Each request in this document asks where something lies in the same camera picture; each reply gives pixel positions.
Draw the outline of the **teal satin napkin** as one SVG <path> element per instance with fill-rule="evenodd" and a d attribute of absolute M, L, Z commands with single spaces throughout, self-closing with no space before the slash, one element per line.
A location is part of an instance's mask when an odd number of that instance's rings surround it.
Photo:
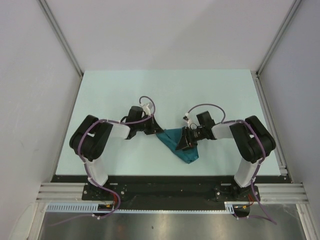
<path fill-rule="evenodd" d="M 175 156 L 184 163 L 191 164 L 199 158 L 198 148 L 176 150 L 182 137 L 182 132 L 182 128 L 165 129 L 163 132 L 157 133 L 156 136 Z"/>

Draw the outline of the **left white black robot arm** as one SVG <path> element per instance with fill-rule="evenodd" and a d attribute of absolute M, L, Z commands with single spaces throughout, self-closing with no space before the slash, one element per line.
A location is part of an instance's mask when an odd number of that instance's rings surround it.
<path fill-rule="evenodd" d="M 154 104 L 149 102 L 132 106 L 121 121 L 87 115 L 70 138 L 69 146 L 81 158 L 88 181 L 94 185 L 93 194 L 98 199 L 105 200 L 111 193 L 111 188 L 105 184 L 108 175 L 101 159 L 105 147 L 112 139 L 130 140 L 137 132 L 162 133 L 164 130 L 154 117 L 155 111 Z"/>

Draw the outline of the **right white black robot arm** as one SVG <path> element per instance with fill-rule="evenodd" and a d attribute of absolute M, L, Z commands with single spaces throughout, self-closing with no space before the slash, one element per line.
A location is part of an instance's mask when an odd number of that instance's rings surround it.
<path fill-rule="evenodd" d="M 199 126 L 182 128 L 177 151 L 191 150 L 200 140 L 233 139 L 241 155 L 241 162 L 230 187 L 231 196 L 242 201 L 250 192 L 255 192 L 254 182 L 260 166 L 276 148 L 276 142 L 259 118 L 255 115 L 244 120 L 215 123 L 208 111 L 197 116 Z"/>

